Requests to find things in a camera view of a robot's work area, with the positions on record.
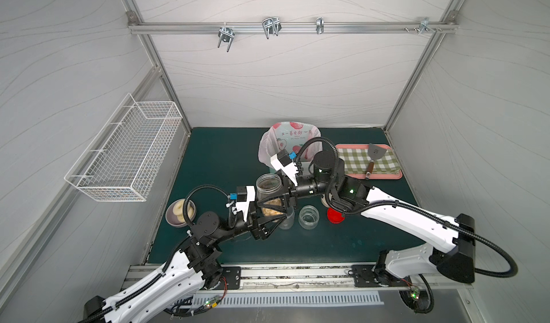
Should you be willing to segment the pink plastic tray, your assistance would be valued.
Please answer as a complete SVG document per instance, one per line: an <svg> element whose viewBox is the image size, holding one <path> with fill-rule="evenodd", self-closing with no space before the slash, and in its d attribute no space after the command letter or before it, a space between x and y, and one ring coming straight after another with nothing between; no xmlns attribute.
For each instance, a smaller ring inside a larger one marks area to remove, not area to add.
<svg viewBox="0 0 550 323"><path fill-rule="evenodd" d="M368 145L368 144L339 144L339 145ZM376 144L379 145L382 148L391 148L389 145L384 144ZM365 179L365 175L349 175L350 177L357 178L357 179ZM401 171L396 175L371 175L371 180L399 180L402 178L402 169Z"/></svg>

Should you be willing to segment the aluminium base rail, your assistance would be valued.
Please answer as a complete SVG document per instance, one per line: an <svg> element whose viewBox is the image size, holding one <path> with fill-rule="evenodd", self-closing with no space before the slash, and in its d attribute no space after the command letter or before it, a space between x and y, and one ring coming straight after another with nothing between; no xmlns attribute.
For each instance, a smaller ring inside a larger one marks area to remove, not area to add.
<svg viewBox="0 0 550 323"><path fill-rule="evenodd" d="M384 286L367 272L372 262L313 264L224 264L223 268L239 267L237 274L224 270L230 285L239 291L336 291L336 290L399 290L408 284L424 287L417 275Z"/></svg>

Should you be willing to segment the glass peanut jar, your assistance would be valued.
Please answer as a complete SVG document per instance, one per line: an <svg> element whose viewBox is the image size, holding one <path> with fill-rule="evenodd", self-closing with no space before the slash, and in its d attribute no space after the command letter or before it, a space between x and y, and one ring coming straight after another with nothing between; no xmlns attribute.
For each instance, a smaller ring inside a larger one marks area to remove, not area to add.
<svg viewBox="0 0 550 323"><path fill-rule="evenodd" d="M319 223L319 211L313 205L306 205L299 211L299 224L303 229L312 230Z"/></svg>

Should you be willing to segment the green white checkered cloth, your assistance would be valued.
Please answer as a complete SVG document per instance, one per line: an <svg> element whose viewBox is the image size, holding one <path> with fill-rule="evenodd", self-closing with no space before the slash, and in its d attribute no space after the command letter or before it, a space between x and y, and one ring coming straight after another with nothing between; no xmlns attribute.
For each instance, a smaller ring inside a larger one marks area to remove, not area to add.
<svg viewBox="0 0 550 323"><path fill-rule="evenodd" d="M348 175L365 175L371 157L368 155L368 145L338 145L339 157L345 162L345 172ZM375 161L373 175L396 175L401 166L391 148L385 148L381 159Z"/></svg>

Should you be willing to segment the red jar lid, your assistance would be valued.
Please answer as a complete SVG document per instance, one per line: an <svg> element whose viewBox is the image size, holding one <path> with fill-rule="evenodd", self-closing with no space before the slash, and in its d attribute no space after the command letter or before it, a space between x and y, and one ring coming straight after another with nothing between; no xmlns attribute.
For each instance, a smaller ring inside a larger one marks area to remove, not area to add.
<svg viewBox="0 0 550 323"><path fill-rule="evenodd" d="M332 224L340 224L345 220L345 215L333 208L328 208L327 219Z"/></svg>

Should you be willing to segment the metal hook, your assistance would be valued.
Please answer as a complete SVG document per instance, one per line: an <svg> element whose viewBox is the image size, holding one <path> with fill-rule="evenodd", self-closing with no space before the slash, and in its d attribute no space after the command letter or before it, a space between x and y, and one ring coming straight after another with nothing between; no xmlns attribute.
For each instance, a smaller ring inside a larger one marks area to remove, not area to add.
<svg viewBox="0 0 550 323"><path fill-rule="evenodd" d="M316 33L317 35L323 34L325 31L325 20L323 17L318 17L316 20Z"/></svg>
<svg viewBox="0 0 550 323"><path fill-rule="evenodd" d="M414 27L412 29L410 29L408 27L405 27L403 30L406 33L416 34L416 35L439 34L439 33L443 32L443 30L441 28L431 26L430 25L430 20L429 20L428 17L425 17L424 19L422 19L417 27Z"/></svg>
<svg viewBox="0 0 550 323"><path fill-rule="evenodd" d="M233 29L227 26L222 26L219 29L218 37L219 40L217 47L220 48L222 44L227 44L226 51L229 52L235 38L235 32Z"/></svg>
<svg viewBox="0 0 550 323"><path fill-rule="evenodd" d="M282 29L281 20L279 17L269 17L262 21L262 29L267 39L270 39L271 35L279 36Z"/></svg>

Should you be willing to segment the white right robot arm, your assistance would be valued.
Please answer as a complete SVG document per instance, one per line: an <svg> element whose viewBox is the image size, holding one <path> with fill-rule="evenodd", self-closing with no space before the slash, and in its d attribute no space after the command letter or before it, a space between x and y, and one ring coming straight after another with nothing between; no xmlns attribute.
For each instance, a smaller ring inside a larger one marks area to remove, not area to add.
<svg viewBox="0 0 550 323"><path fill-rule="evenodd" d="M327 138L305 142L297 152L285 149L268 154L269 164L282 181L282 188L263 200L259 207L286 212L300 198L321 196L341 216L359 215L381 221L411 234L424 243L400 251L381 251L373 268L376 280L438 272L453 281L472 284L477 274L511 278L518 274L515 260L501 247L475 233L475 221L461 214L442 216L401 201L367 181L345 175L345 164L337 147ZM476 244L499 254L509 265L506 271L476 267Z"/></svg>

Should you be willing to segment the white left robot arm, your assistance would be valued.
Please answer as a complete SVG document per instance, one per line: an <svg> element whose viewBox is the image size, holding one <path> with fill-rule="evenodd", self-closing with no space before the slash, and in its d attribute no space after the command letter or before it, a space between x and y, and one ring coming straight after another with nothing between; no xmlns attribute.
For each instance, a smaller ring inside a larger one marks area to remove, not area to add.
<svg viewBox="0 0 550 323"><path fill-rule="evenodd" d="M84 322L148 322L176 301L216 287L223 273L218 261L220 243L246 233L255 239L268 238L292 210L291 194L289 189L279 189L258 199L255 187L237 188L227 196L228 218L213 211L201 214L164 264L118 294L89 300Z"/></svg>

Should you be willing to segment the aluminium crossbar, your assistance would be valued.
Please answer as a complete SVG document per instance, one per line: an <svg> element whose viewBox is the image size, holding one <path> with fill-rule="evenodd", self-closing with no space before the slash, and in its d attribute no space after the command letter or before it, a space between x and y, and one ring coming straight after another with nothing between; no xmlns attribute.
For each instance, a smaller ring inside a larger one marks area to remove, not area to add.
<svg viewBox="0 0 550 323"><path fill-rule="evenodd" d="M330 22L325 21L323 34L408 34L404 28L417 27L419 21L413 22ZM281 22L280 35L298 35L316 33L316 21ZM451 34L459 29L458 24L430 21L433 27L439 27L444 34ZM232 28L236 35L263 34L260 22L226 22L226 23L141 23L130 26L135 35L217 35L222 26Z"/></svg>

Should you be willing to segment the grey bowl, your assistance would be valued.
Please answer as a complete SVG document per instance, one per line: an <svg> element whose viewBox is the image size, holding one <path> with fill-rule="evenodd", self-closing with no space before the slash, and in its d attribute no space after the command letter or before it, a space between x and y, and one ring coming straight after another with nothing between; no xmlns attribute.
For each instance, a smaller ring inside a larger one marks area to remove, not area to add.
<svg viewBox="0 0 550 323"><path fill-rule="evenodd" d="M167 223L175 228L187 227L187 223L183 214L183 204L185 200L180 199L173 202L167 209L165 219ZM191 221L196 217L196 206L193 201L188 203L188 217Z"/></svg>

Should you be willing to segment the pink white plastic bin bag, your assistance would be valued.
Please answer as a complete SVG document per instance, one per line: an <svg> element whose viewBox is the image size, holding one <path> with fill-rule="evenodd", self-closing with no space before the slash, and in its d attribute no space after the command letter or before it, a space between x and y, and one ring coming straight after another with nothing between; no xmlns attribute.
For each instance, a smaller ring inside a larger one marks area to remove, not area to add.
<svg viewBox="0 0 550 323"><path fill-rule="evenodd" d="M271 157L281 150L298 154L303 145L312 138L321 137L320 130L302 122L278 122L262 136L259 143L259 161L273 170Z"/></svg>

